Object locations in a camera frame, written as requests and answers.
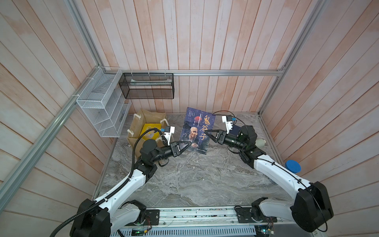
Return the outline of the dark portrait book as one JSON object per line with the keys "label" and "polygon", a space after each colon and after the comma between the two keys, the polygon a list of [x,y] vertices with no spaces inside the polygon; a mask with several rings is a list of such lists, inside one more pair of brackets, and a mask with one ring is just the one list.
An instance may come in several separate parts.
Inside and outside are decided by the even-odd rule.
{"label": "dark portrait book", "polygon": [[180,140],[191,142],[188,151],[207,154],[210,138],[205,131],[213,129],[215,119],[212,113],[187,107]]}

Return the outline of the yellow book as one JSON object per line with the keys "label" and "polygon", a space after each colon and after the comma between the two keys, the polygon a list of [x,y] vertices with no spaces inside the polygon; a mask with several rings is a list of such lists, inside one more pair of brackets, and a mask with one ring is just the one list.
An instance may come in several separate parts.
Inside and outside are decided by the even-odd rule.
{"label": "yellow book", "polygon": [[[158,130],[161,130],[162,126],[160,123],[145,123],[140,135],[144,134],[147,130],[152,129],[152,128],[157,128]],[[156,131],[149,131],[147,132],[142,139],[148,140],[148,139],[154,139],[156,140],[157,138],[160,137],[160,133]]]}

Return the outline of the brown canvas tote bag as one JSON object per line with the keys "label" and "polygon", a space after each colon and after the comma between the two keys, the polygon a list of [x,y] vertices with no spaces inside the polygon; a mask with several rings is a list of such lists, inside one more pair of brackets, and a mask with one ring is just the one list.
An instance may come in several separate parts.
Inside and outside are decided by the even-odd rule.
{"label": "brown canvas tote bag", "polygon": [[[166,113],[149,112],[147,110],[141,109],[138,113],[133,115],[131,127],[127,130],[127,140],[131,148],[134,148],[137,139],[146,130],[154,127],[161,129],[165,128],[166,126],[168,126]],[[135,149],[136,158],[138,158],[141,155],[140,149],[142,148],[143,143],[148,139],[156,140],[159,146],[163,145],[162,139],[160,138],[160,134],[158,132],[154,133],[153,131],[150,131],[146,135],[144,135],[138,142]]]}

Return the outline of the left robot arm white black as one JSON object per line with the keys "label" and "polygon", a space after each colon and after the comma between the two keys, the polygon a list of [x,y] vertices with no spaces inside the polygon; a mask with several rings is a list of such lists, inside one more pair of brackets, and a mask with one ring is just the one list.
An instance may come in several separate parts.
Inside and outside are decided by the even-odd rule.
{"label": "left robot arm white black", "polygon": [[70,236],[109,237],[125,225],[143,222],[146,206],[136,200],[129,201],[128,198],[153,177],[158,161],[177,157],[190,146],[190,141],[178,141],[158,147],[155,140],[146,140],[140,150],[141,156],[129,176],[97,199],[82,202]]}

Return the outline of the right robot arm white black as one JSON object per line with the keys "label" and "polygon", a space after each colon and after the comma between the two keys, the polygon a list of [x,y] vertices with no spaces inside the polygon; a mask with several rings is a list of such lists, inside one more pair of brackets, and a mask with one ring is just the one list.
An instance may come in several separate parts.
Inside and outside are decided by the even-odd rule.
{"label": "right robot arm white black", "polygon": [[206,130],[205,134],[215,143],[236,148],[245,164],[266,175],[292,198],[292,201],[268,197],[255,200],[250,211],[255,222],[276,217],[295,222],[301,229],[311,233],[321,226],[327,226],[327,222],[333,218],[327,188],[320,182],[312,183],[297,176],[258,148],[253,126],[244,125],[238,135],[221,129]]}

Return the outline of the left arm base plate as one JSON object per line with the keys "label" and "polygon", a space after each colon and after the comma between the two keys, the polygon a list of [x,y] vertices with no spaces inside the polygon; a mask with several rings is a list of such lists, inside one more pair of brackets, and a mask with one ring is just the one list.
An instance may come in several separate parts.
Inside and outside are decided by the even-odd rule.
{"label": "left arm base plate", "polygon": [[147,226],[150,225],[157,226],[159,224],[160,210],[159,209],[147,209],[142,210],[140,213],[138,223]]}

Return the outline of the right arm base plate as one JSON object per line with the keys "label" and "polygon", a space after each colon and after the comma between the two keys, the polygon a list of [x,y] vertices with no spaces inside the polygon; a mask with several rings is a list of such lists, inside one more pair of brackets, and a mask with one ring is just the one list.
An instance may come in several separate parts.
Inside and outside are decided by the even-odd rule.
{"label": "right arm base plate", "polygon": [[252,208],[251,207],[242,207],[237,205],[234,207],[234,211],[237,215],[238,222],[240,224],[246,223],[276,223],[276,217],[253,217],[252,216]]}

